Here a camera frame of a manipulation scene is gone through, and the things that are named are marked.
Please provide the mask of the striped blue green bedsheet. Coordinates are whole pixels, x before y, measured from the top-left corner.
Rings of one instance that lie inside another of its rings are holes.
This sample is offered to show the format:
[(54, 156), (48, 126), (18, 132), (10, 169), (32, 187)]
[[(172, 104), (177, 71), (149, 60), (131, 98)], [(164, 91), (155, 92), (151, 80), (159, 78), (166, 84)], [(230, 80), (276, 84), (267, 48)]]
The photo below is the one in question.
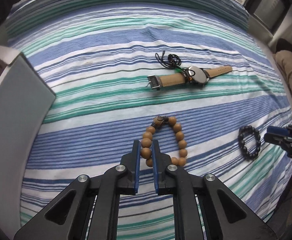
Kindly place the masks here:
[[(269, 222), (292, 176), (292, 159), (263, 143), (246, 160), (237, 135), (285, 126), (282, 81), (248, 34), (235, 0), (22, 0), (6, 20), (8, 44), (24, 53), (56, 99), (27, 160), (20, 197), (26, 224), (80, 174), (120, 162), (159, 115), (174, 116), (187, 143), (186, 170), (215, 174)], [(233, 71), (205, 85), (151, 89), (147, 77), (195, 66)]]

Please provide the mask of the long white cardboard box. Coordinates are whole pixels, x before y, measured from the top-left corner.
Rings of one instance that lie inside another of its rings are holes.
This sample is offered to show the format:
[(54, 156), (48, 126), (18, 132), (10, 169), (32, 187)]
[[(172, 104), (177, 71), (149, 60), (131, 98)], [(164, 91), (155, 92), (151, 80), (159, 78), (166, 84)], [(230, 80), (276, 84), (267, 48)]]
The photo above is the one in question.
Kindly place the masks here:
[(43, 119), (56, 98), (25, 55), (0, 46), (0, 236), (20, 228), (26, 163)]

